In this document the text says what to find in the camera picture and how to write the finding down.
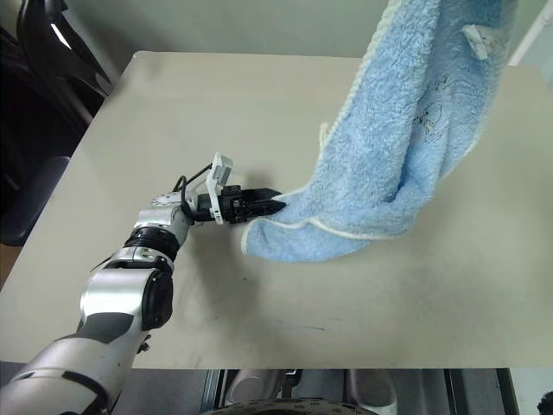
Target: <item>black chair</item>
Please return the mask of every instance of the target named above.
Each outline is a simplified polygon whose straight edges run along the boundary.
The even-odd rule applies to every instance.
[[[10,186],[13,184],[16,194],[10,205],[3,209],[1,241],[5,245],[22,246],[25,243],[63,175],[74,148],[111,90],[104,70],[69,25],[62,14],[64,10],[67,10],[67,5],[62,0],[24,0],[19,12],[17,36],[26,61],[20,66],[29,67],[33,79],[39,84],[33,91],[26,92],[28,97],[25,99],[35,103],[45,98],[41,105],[30,105],[30,113],[16,114],[23,121],[15,129],[10,127],[17,123],[5,119],[3,112],[3,149],[13,150],[15,147],[22,147],[22,143],[26,143],[27,152],[33,151],[34,147],[39,149],[34,154],[13,151],[19,156],[15,176],[20,176],[21,182],[12,183],[11,177],[8,183]],[[60,32],[60,36],[55,33],[54,27]],[[12,93],[11,96],[3,96],[3,100],[9,105],[14,100],[21,100],[20,95]],[[73,139],[73,145],[48,146],[48,143],[43,142],[40,128],[21,128],[21,124],[25,125],[26,121],[39,123],[41,118],[44,120],[54,116],[60,116],[70,127],[70,131],[73,131],[73,134],[65,131],[65,135]],[[54,126],[56,128],[59,128],[60,133],[64,130],[60,123]],[[29,170],[32,174],[18,175],[21,166],[25,164],[31,166]],[[8,176],[3,166],[3,178]],[[3,181],[3,194],[7,186],[4,184]]]

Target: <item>floor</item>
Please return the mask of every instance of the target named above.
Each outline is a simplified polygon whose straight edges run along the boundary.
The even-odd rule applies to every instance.
[[[21,246],[7,246],[0,244],[0,290],[3,287],[3,283],[5,283],[6,279],[8,279],[11,268],[14,266],[17,256],[21,250]]]

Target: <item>table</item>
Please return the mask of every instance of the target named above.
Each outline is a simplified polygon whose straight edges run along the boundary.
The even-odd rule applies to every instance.
[[[0,360],[74,332],[89,270],[215,151],[230,184],[302,186],[358,64],[137,53],[0,293]],[[290,265],[244,256],[242,227],[192,229],[173,317],[135,367],[553,366],[552,131],[538,71],[508,67],[480,144],[402,238]]]

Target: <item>blue towel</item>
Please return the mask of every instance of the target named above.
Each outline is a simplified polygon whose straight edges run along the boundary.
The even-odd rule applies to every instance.
[[[254,220],[244,253],[322,261],[407,232],[475,146],[516,0],[391,0],[309,183]]]

